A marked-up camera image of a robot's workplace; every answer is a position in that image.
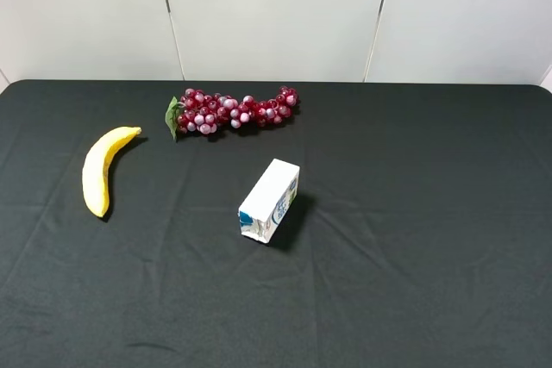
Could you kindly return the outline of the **yellow banana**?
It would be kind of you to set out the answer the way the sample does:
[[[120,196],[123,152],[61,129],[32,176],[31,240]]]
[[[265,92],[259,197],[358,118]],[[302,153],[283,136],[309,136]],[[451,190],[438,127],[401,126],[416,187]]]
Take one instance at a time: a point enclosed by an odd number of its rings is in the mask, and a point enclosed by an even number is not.
[[[110,206],[109,168],[117,153],[141,133],[140,127],[110,130],[90,148],[82,169],[85,205],[96,217],[103,218]]]

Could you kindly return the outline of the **white blue milk carton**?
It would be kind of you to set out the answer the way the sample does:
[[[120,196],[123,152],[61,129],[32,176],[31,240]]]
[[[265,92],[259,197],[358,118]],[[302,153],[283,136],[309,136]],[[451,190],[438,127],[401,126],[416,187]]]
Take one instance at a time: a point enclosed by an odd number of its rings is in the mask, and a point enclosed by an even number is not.
[[[267,244],[298,193],[300,167],[273,159],[238,208],[241,234]]]

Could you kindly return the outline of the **red grape bunch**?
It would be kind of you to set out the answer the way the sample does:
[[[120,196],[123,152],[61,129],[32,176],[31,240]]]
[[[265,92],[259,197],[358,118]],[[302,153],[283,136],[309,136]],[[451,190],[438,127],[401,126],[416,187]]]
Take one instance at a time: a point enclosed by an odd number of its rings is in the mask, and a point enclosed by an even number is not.
[[[251,95],[238,100],[230,95],[187,88],[181,97],[172,98],[164,121],[172,138],[177,140],[185,134],[215,134],[226,126],[233,129],[248,125],[278,126],[293,116],[299,103],[297,91],[287,86],[280,87],[275,97],[260,101]]]

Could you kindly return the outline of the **black tablecloth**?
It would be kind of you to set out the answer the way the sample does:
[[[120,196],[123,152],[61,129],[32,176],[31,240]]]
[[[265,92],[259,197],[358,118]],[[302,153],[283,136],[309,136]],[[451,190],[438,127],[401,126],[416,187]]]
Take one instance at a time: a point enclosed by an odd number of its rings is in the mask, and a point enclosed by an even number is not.
[[[298,84],[282,126],[174,140],[184,90],[2,93],[2,366],[550,366],[548,91]],[[82,169],[118,127],[99,218]],[[273,159],[298,193],[263,244],[238,208]]]

